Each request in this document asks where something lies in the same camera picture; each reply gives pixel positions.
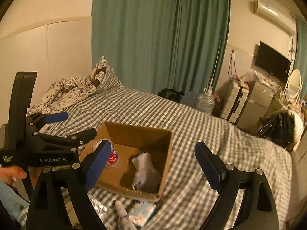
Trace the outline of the person's left hand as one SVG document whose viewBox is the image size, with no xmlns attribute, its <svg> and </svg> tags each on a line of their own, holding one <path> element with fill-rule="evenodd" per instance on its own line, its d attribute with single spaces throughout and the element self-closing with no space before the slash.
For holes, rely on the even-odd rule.
<svg viewBox="0 0 307 230">
<path fill-rule="evenodd" d="M 25 179 L 27 173 L 19 166 L 8 166 L 0 168 L 1 180 L 9 186 L 15 186 L 14 178 Z"/>
</svg>

